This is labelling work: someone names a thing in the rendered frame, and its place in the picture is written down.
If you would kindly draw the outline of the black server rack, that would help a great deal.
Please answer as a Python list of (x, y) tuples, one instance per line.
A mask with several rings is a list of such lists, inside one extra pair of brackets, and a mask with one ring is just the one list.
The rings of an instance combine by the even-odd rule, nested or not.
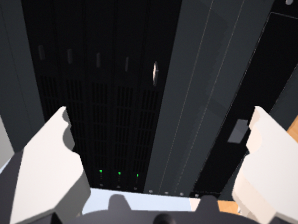
[(93, 189), (235, 202), (252, 106), (298, 116), (298, 0), (0, 0), (14, 153), (62, 106)]

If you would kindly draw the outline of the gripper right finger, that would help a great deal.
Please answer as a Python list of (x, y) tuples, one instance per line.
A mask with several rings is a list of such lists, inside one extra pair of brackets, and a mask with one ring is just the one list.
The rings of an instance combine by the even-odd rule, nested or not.
[(250, 154), (232, 192), (237, 213), (261, 224), (298, 224), (298, 143), (259, 106), (247, 126)]

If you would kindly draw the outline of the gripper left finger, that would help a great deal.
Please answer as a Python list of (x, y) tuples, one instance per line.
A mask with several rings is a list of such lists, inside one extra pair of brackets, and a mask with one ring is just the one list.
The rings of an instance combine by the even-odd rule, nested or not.
[(91, 189), (72, 152), (71, 125), (68, 107), (61, 107), (12, 156), (0, 173), (0, 224), (64, 224), (83, 215)]

